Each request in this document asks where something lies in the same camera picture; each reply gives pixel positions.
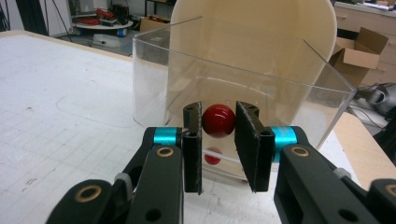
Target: clear plastic container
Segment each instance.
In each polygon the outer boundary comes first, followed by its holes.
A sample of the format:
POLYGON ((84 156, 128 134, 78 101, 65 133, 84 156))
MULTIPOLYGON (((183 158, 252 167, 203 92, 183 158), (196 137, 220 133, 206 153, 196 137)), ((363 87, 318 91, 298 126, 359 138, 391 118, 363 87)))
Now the clear plastic container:
MULTIPOLYGON (((144 127, 182 127, 194 102, 204 113, 244 101, 264 126, 300 126, 319 148, 356 91, 303 39, 210 18, 135 36, 133 57, 134 119, 144 127)), ((233 133, 204 134, 203 151, 222 158, 211 170, 243 176, 233 133)))

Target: brown box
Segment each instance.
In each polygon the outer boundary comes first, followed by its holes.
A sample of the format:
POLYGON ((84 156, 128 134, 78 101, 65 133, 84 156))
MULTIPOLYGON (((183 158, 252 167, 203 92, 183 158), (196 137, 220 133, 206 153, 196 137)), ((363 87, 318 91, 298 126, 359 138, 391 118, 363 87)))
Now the brown box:
POLYGON ((354 87, 359 87, 370 69, 376 69, 388 38, 361 27, 356 40, 338 38, 329 63, 354 87))
POLYGON ((155 18, 160 18, 162 21, 165 21, 165 23, 164 22, 153 21, 153 20, 150 20, 149 17, 144 17, 140 21, 140 30, 139 31, 140 32, 146 32, 146 31, 149 31, 149 30, 160 29, 160 28, 163 28, 163 27, 166 27, 166 26, 169 25, 169 22, 170 22, 169 19, 163 18, 163 17, 160 17, 160 16, 154 16, 154 17, 155 18))

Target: red sphere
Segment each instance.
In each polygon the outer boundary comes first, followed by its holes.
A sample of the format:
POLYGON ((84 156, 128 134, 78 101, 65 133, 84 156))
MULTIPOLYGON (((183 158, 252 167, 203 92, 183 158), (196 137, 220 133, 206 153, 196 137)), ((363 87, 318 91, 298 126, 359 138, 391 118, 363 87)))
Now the red sphere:
POLYGON ((202 127, 214 138, 222 138, 233 132, 235 114, 227 105, 212 105, 202 115, 202 127))
MULTIPOLYGON (((207 150, 213 151, 213 152, 217 152, 219 154, 221 154, 221 151, 216 148, 216 147, 210 147, 207 150)), ((209 165, 217 165, 219 164, 219 162, 221 161, 221 159, 214 157, 214 156, 209 156, 205 154, 205 161, 209 164, 209 165)))

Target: grid pattern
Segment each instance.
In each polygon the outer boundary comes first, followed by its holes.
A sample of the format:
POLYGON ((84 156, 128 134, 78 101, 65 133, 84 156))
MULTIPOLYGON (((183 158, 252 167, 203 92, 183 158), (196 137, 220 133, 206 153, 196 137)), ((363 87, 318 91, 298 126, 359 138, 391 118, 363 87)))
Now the grid pattern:
MULTIPOLYGON (((18 35, 0 38, 0 68, 0 224, 44 223, 72 186, 112 183, 140 146, 132 65, 18 35)), ((353 173, 334 133, 320 151, 353 173)), ((204 172, 205 192, 185 195, 185 222, 279 223, 274 166, 264 194, 204 172)))

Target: cabinet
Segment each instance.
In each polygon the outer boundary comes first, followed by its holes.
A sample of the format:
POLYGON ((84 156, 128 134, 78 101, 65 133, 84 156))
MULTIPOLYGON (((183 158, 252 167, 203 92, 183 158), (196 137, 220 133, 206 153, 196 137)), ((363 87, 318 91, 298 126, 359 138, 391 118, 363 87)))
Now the cabinet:
POLYGON ((378 67, 367 74, 361 86, 396 83, 396 12, 338 2, 334 12, 339 29, 358 32, 365 27, 389 38, 379 57, 378 67))

